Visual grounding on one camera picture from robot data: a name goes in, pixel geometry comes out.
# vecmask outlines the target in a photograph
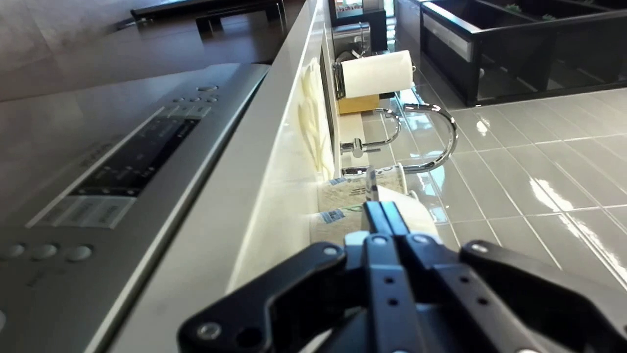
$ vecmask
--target tiled floor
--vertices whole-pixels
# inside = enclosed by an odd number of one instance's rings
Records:
[[[460,143],[431,172],[407,174],[443,241],[488,239],[627,288],[627,90],[452,109]],[[364,119],[378,139],[392,121]],[[415,162],[447,129],[423,113],[372,164]]]

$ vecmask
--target black container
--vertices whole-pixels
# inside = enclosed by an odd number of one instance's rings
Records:
[[[566,0],[441,0],[419,7],[421,50],[468,105],[627,82],[627,9]]]

